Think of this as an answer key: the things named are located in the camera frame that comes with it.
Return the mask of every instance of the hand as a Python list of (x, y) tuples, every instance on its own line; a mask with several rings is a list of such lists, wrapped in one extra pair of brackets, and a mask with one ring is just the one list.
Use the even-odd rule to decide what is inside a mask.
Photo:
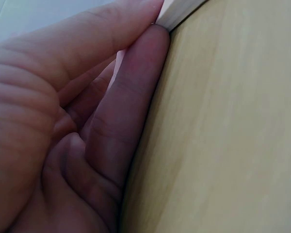
[(117, 231), (169, 46), (161, 6), (120, 0), (0, 44), (0, 232)]

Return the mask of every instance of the white surface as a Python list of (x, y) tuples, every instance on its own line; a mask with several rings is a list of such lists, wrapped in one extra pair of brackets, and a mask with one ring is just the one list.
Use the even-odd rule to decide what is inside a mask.
[(206, 0), (165, 0), (157, 24), (173, 30)]
[(112, 0), (0, 0), (0, 41)]

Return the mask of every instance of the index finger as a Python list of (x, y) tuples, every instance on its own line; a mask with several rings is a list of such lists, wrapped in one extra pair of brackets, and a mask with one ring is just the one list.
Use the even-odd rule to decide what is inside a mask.
[(163, 0), (118, 0), (0, 44), (0, 64), (38, 76), (56, 90), (132, 44)]

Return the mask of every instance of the finger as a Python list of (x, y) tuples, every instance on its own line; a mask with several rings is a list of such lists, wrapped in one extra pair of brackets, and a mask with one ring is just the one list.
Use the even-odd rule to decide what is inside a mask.
[(0, 65), (30, 71), (61, 90), (70, 80), (132, 44), (163, 0), (118, 0), (0, 44)]
[(70, 187), (88, 203), (103, 219), (110, 232), (116, 232), (116, 221), (122, 193), (112, 182), (101, 177), (84, 159), (84, 152), (75, 150), (84, 144), (79, 135), (72, 134), (70, 153), (68, 153), (64, 176)]
[(123, 186), (169, 45), (151, 26), (127, 51), (114, 84), (96, 110), (85, 156), (99, 174)]
[[(117, 55), (116, 55), (115, 67), (114, 67), (114, 70), (113, 70), (113, 76), (111, 77), (111, 80), (109, 81), (109, 86), (108, 86), (108, 89), (107, 89), (106, 92), (108, 92), (108, 90), (111, 88), (112, 84), (115, 81), (117, 73), (118, 73), (118, 71), (119, 71), (119, 69), (121, 67), (121, 64), (122, 64), (122, 61), (123, 61), (123, 58), (124, 58), (124, 55), (125, 55), (125, 51), (126, 50), (119, 51), (117, 53)], [(91, 116), (88, 118), (88, 120), (86, 121), (84, 127), (82, 128), (82, 130), (80, 132), (80, 136), (85, 142), (87, 141), (87, 138), (88, 138), (88, 135), (89, 135), (89, 132), (90, 132), (90, 127), (92, 125), (92, 120), (93, 120), (94, 114), (95, 114), (95, 112), (93, 112), (91, 114)]]
[(75, 97), (77, 97), (98, 75), (115, 60), (115, 55), (103, 61), (99, 65), (85, 72), (78, 78), (70, 81), (62, 90), (59, 91), (59, 102), (65, 108)]
[(80, 130), (90, 115), (96, 110), (106, 93), (113, 75), (115, 61), (110, 63), (103, 72), (66, 108), (77, 128)]

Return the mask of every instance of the wooden surface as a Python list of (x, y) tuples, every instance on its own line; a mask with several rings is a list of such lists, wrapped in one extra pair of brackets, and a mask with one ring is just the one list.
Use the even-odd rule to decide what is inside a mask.
[(210, 0), (172, 46), (123, 233), (291, 233), (291, 0)]
[(157, 24), (172, 31), (206, 0), (165, 0)]

